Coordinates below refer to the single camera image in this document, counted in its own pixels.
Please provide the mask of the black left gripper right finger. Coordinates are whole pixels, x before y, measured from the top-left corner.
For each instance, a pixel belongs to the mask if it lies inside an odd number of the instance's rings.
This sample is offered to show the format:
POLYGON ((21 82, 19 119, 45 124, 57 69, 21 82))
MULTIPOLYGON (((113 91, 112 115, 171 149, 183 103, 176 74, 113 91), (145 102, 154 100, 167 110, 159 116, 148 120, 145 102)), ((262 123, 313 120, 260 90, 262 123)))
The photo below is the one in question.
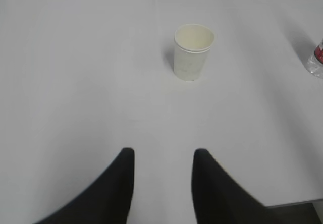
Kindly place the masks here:
POLYGON ((192 201, 197 223, 272 223, 273 214, 241 188, 206 149, 194 152, 192 201))

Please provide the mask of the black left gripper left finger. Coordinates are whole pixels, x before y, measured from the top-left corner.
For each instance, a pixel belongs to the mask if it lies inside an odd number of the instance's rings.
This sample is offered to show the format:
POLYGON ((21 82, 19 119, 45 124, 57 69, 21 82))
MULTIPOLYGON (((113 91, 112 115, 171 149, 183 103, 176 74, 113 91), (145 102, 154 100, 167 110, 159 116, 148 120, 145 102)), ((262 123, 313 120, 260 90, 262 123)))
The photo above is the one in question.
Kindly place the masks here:
POLYGON ((87 189, 39 223, 126 223, 134 177, 135 152, 123 148, 87 189))

